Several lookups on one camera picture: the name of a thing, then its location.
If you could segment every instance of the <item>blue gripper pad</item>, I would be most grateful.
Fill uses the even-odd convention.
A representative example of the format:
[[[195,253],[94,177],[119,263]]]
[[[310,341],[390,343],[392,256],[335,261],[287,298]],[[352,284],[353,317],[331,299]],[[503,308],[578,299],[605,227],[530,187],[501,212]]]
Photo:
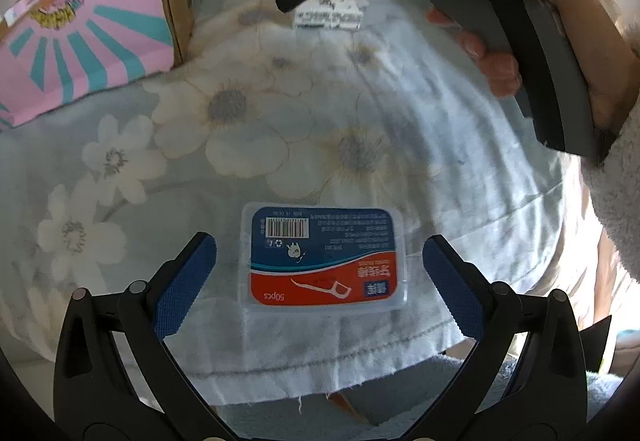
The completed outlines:
[[[487,279],[476,266],[464,262],[441,235],[424,243],[422,263],[462,334],[479,340],[494,312]]]
[[[174,335],[180,329],[189,309],[216,265],[218,250],[215,239],[207,233],[197,234],[175,261],[168,262],[152,279],[166,287],[156,299],[153,328],[158,340]],[[170,280],[162,280],[166,275]]]

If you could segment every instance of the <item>sleeve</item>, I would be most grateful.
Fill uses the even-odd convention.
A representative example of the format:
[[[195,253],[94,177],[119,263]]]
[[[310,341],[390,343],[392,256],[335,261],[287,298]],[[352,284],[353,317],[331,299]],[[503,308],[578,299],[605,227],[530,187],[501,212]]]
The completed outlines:
[[[603,163],[583,161],[582,174],[622,264],[640,281],[640,103],[636,102]]]

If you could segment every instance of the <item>light blue fabric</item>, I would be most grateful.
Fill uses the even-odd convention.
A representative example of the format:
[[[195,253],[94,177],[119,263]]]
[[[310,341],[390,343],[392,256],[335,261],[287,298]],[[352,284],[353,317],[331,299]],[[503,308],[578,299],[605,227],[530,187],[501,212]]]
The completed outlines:
[[[207,231],[218,264],[167,344],[213,405],[352,387],[458,343],[424,241],[441,233],[490,281],[528,291],[558,243],[561,166],[427,7],[376,2],[347,34],[294,32],[273,0],[205,0],[186,67],[0,134],[0,317],[53,358],[74,288],[148,280]],[[254,201],[396,206],[408,305],[243,313],[240,216]]]

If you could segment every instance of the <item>blue label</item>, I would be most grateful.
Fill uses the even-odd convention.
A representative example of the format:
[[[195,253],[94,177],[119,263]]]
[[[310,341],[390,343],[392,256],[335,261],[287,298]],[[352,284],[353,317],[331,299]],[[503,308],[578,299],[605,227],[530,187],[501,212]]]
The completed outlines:
[[[391,215],[384,210],[267,206],[252,221],[253,271],[303,273],[387,251],[396,251],[396,242]]]

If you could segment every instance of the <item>plastic container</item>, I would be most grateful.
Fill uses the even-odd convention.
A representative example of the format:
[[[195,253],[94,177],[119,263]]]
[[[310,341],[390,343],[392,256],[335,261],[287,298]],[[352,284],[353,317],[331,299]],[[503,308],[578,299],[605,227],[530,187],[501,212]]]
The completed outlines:
[[[407,300],[396,210],[251,202],[242,211],[239,258],[247,312],[376,313]]]

